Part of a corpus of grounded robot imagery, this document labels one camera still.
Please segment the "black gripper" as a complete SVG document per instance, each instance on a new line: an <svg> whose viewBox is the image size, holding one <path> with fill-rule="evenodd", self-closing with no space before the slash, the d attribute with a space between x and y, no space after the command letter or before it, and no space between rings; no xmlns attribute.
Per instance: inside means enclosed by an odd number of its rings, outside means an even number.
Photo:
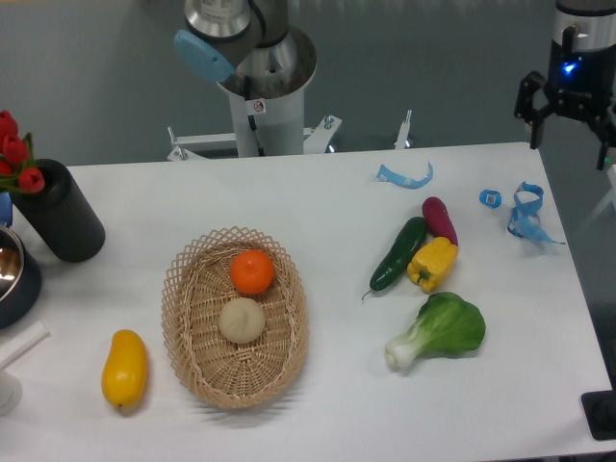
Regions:
<svg viewBox="0 0 616 462"><path fill-rule="evenodd" d="M585 122L599 140L596 169L603 170L609 149L615 147L615 125L608 114L614 78L613 46L572 53L552 46L548 75L530 72L516 99L514 116L528 123L530 148L539 148L545 119L551 114Z"/></svg>

